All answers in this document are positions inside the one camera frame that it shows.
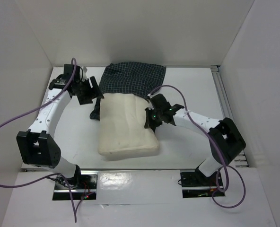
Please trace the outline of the cream pillow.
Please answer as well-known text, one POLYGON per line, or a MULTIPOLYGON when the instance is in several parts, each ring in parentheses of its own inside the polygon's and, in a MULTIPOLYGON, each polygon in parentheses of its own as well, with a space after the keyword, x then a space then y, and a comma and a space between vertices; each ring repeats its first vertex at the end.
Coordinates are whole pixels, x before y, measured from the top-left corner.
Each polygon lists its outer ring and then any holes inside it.
POLYGON ((134 94, 105 93, 100 102, 98 153, 108 160, 156 156, 159 142, 144 128, 149 103, 134 94))

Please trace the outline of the dark checked pillowcase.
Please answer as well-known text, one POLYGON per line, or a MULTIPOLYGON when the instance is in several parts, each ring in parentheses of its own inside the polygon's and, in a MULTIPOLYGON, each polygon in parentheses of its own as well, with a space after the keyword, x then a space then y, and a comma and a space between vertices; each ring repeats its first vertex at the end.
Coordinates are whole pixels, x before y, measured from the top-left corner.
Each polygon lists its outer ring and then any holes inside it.
POLYGON ((102 94, 133 94, 143 99, 163 85, 166 67, 157 64, 126 61, 106 66, 99 82, 102 94))

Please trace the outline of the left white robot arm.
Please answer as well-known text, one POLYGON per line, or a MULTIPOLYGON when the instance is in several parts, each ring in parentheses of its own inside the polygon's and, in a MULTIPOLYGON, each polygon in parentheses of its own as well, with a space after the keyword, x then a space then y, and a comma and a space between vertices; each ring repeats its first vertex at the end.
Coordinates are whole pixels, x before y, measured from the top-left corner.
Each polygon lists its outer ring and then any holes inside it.
POLYGON ((78 188, 85 178, 80 167, 67 161, 54 140, 60 117, 73 96, 80 105, 91 104, 95 98, 103 98, 95 77, 86 76, 87 69, 73 63, 64 65, 63 73, 53 79, 47 98, 36 120, 26 131, 19 131, 17 145, 26 165, 36 166, 59 174, 63 183, 78 188))

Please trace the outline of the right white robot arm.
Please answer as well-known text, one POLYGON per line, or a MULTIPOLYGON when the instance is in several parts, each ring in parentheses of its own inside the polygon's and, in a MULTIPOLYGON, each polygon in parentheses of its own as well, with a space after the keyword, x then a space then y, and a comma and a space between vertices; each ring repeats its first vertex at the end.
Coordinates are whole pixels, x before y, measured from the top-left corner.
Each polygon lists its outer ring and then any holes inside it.
POLYGON ((223 165, 229 165, 246 148, 245 140, 230 118, 219 120, 187 111, 183 105, 171 105, 162 94, 150 97, 149 101, 152 107, 145 109, 144 128, 154 131, 167 123, 208 138, 211 154, 195 169, 199 185, 210 182, 214 173, 223 165))

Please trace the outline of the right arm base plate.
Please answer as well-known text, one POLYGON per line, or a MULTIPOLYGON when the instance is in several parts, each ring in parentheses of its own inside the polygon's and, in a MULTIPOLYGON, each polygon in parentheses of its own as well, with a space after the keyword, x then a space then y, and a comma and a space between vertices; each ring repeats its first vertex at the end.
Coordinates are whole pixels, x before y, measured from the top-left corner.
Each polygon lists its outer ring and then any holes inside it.
POLYGON ((216 172, 210 177, 198 175, 195 170, 183 170, 180 172, 180 179, 177 183, 182 187, 182 197, 185 198, 207 198, 215 193, 215 197, 224 197, 225 193, 220 192, 216 185, 216 180, 219 181, 221 189, 223 182, 221 174, 216 177, 216 172))

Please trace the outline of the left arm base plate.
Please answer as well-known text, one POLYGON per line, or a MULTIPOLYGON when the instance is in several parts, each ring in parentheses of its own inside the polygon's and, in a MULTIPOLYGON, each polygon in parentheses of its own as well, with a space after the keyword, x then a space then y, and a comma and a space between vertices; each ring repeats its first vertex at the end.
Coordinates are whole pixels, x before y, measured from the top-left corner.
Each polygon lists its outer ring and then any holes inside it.
MULTIPOLYGON (((98 172, 81 172, 82 180, 77 185, 71 185, 71 193, 74 201, 81 199, 93 201, 96 200, 98 172)), ((69 201, 70 192, 67 184, 60 176, 54 178, 53 201, 69 201)))

